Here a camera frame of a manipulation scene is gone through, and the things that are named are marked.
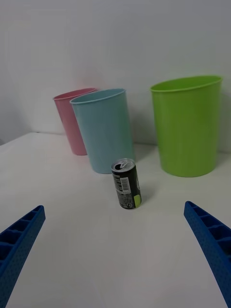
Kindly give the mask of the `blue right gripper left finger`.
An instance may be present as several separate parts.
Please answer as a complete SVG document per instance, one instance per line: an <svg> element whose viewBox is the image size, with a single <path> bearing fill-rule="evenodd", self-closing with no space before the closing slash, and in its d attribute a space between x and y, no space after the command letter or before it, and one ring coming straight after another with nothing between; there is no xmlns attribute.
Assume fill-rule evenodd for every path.
<svg viewBox="0 0 231 308"><path fill-rule="evenodd" d="M6 307L45 221L44 206L28 212L0 234L0 307Z"/></svg>

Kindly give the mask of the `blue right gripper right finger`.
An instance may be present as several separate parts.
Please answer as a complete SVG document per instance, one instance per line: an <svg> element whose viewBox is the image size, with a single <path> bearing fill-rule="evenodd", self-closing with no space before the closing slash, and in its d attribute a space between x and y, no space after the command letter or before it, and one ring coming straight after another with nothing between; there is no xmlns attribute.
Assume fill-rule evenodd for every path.
<svg viewBox="0 0 231 308"><path fill-rule="evenodd" d="M231 229L187 201L184 216L213 272L227 307L231 307Z"/></svg>

